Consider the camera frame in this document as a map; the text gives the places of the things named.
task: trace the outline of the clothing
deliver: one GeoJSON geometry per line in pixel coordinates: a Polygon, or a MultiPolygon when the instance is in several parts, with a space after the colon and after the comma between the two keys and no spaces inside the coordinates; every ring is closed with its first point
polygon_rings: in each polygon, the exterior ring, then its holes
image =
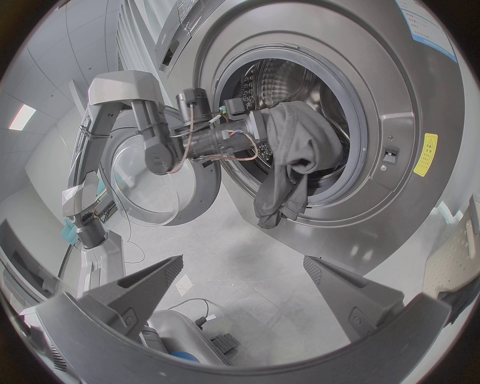
{"type": "Polygon", "coordinates": [[[335,168],[343,148],[330,123],[302,101],[261,112],[274,161],[253,204],[258,226],[271,229],[282,215],[296,220],[305,212],[308,175],[335,168]]]}

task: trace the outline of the gray tile floor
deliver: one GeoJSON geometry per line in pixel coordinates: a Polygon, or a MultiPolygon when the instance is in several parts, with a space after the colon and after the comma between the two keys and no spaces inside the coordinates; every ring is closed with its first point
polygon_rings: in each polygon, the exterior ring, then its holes
{"type": "MultiPolygon", "coordinates": [[[[184,269],[161,300],[166,309],[190,298],[205,298],[216,319],[204,325],[206,336],[231,333],[240,346],[232,365],[265,366],[304,360],[349,343],[324,299],[303,269],[303,255],[246,223],[222,186],[212,207],[177,227],[146,228],[119,213],[108,227],[122,235],[127,274],[169,256],[183,254],[184,269]],[[193,287],[183,296],[175,283],[187,275],[193,287]]],[[[176,308],[197,319],[202,301],[176,308]]]]}

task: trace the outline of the warning sticker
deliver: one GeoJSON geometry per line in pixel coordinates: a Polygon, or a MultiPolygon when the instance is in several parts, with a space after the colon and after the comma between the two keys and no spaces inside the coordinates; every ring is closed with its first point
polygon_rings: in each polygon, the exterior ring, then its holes
{"type": "Polygon", "coordinates": [[[432,165],[435,151],[437,150],[438,135],[433,133],[425,134],[425,141],[423,143],[423,150],[420,160],[413,170],[417,175],[425,176],[432,165]]]}
{"type": "Polygon", "coordinates": [[[441,25],[417,0],[395,0],[415,41],[426,44],[456,61],[455,52],[441,25]]]}

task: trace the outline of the yellow warning label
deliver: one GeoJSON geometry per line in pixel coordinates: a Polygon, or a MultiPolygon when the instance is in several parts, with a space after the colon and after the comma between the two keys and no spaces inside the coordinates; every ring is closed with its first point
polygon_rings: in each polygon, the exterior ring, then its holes
{"type": "Polygon", "coordinates": [[[423,143],[423,150],[420,160],[413,170],[417,175],[425,176],[432,165],[435,151],[437,150],[438,135],[433,133],[425,134],[425,141],[423,143]]]}

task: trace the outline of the robotic arm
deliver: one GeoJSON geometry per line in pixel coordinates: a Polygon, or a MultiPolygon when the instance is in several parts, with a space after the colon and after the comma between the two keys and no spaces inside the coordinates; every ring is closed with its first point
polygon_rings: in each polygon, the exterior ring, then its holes
{"type": "Polygon", "coordinates": [[[233,157],[235,152],[250,148],[252,142],[267,140],[261,112],[247,113],[242,99],[225,101],[225,124],[215,124],[220,116],[213,117],[203,89],[184,90],[177,102],[182,124],[169,127],[163,115],[160,86],[151,73],[110,72],[93,80],[72,157],[68,189],[62,193],[63,214],[76,225],[83,244],[79,295],[125,274],[121,237],[106,232],[94,215],[96,173],[121,110],[133,110],[144,139],[146,165],[157,175],[177,171],[186,158],[233,157]]]}

